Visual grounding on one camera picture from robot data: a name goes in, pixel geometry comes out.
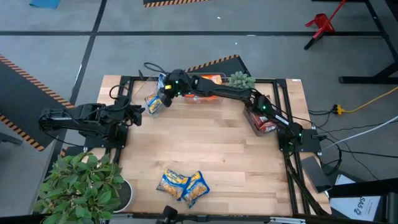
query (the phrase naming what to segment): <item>white cable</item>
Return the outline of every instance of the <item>white cable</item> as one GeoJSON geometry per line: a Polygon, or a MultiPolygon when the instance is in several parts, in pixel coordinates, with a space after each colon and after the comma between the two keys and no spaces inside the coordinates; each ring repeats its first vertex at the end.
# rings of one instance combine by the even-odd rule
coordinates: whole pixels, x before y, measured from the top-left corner
{"type": "Polygon", "coordinates": [[[398,118],[398,116],[396,116],[395,118],[392,118],[392,119],[389,120],[389,121],[386,121],[384,124],[380,124],[379,126],[377,126],[377,127],[375,127],[375,128],[372,128],[372,129],[370,129],[370,130],[361,132],[361,133],[359,133],[359,134],[355,134],[355,135],[353,135],[353,136],[351,136],[351,137],[348,137],[348,138],[344,138],[344,139],[342,139],[342,140],[340,140],[340,141],[338,141],[338,142],[335,142],[335,143],[333,143],[333,144],[331,144],[331,145],[329,145],[329,146],[327,146],[327,147],[324,147],[322,150],[327,149],[327,148],[329,148],[329,147],[332,147],[332,146],[334,146],[335,144],[338,144],[338,143],[340,143],[340,142],[347,141],[347,140],[349,140],[349,139],[353,139],[353,138],[356,138],[356,137],[361,136],[361,135],[363,135],[363,134],[366,134],[366,133],[369,133],[369,132],[371,132],[371,131],[374,131],[374,130],[376,130],[376,129],[378,129],[378,128],[383,127],[384,125],[387,125],[387,124],[393,122],[393,121],[396,120],[397,118],[398,118]]]}

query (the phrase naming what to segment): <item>wooden tabletop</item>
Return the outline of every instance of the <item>wooden tabletop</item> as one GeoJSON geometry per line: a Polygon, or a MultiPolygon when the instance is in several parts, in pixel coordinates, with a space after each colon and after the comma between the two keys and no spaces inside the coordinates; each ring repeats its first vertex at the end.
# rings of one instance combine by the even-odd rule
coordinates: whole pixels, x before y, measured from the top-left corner
{"type": "MultiPolygon", "coordinates": [[[[104,76],[98,103],[113,104],[108,93],[120,78],[104,76]]],[[[142,104],[155,90],[155,84],[135,81],[132,102],[142,104]]],[[[287,80],[287,88],[293,115],[310,119],[301,81],[287,80]]],[[[270,95],[274,103],[271,84],[257,83],[256,89],[270,95]]],[[[281,89],[279,95],[283,102],[281,89]]],[[[240,101],[226,98],[219,103],[191,104],[178,97],[156,118],[143,113],[142,125],[129,130],[119,163],[122,176],[135,192],[126,212],[162,213],[170,205],[179,213],[291,215],[286,169],[276,132],[257,137],[243,115],[243,108],[240,101]],[[166,168],[186,176],[202,171],[210,193],[188,209],[184,201],[178,202],[170,194],[156,190],[166,168]]],[[[304,128],[310,127],[305,121],[295,121],[304,128]]],[[[92,153],[101,157],[104,149],[93,149],[92,153]]],[[[313,154],[300,155],[303,159],[313,154]]],[[[309,191],[331,213],[326,195],[317,194],[304,175],[309,191]]],[[[295,191],[299,211],[303,212],[296,185],[295,191]]]]}

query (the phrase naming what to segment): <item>green leafy plant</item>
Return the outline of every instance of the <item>green leafy plant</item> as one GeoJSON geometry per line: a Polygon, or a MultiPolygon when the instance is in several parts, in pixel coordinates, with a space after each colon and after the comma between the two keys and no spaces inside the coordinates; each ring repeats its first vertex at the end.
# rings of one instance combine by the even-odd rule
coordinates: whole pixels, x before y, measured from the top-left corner
{"type": "Polygon", "coordinates": [[[87,152],[58,156],[52,167],[34,205],[34,211],[51,214],[44,224],[99,223],[111,218],[121,203],[118,189],[124,179],[121,168],[109,162],[109,154],[100,160],[87,152]]]}
{"type": "Polygon", "coordinates": [[[244,74],[243,72],[235,72],[235,74],[232,74],[231,78],[229,78],[229,82],[227,85],[236,88],[247,89],[254,88],[255,81],[255,78],[248,77],[248,75],[244,74]]]}

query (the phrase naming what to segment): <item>red stand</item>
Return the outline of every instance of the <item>red stand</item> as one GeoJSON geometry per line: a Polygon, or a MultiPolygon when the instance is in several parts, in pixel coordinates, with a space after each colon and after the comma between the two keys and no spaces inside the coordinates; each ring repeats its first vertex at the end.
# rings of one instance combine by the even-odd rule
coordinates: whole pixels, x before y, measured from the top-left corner
{"type": "Polygon", "coordinates": [[[334,16],[336,15],[336,13],[340,10],[340,8],[343,6],[343,4],[346,2],[347,0],[342,0],[340,2],[340,5],[337,7],[337,9],[333,12],[333,14],[330,16],[330,19],[328,19],[328,17],[326,16],[326,14],[321,13],[321,14],[317,14],[314,18],[314,20],[312,20],[311,22],[307,23],[305,26],[309,27],[312,24],[316,24],[318,26],[318,31],[313,35],[313,37],[311,38],[311,40],[306,44],[306,46],[304,47],[304,50],[308,50],[317,40],[321,39],[323,36],[324,32],[334,32],[335,29],[333,28],[333,26],[331,25],[330,21],[334,18],[334,16]]]}

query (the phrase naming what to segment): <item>blue snack bag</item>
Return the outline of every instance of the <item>blue snack bag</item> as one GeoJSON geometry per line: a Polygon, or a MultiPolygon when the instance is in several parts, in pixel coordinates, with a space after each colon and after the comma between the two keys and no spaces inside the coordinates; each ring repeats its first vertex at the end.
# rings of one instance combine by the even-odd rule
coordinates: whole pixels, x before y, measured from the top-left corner
{"type": "Polygon", "coordinates": [[[185,177],[184,175],[166,169],[162,176],[162,180],[156,189],[168,192],[173,195],[175,199],[180,201],[185,188],[190,183],[189,180],[189,177],[185,177]]]}
{"type": "Polygon", "coordinates": [[[184,190],[182,198],[186,201],[189,208],[191,208],[198,198],[207,194],[210,191],[200,171],[191,176],[188,187],[184,190]]]}

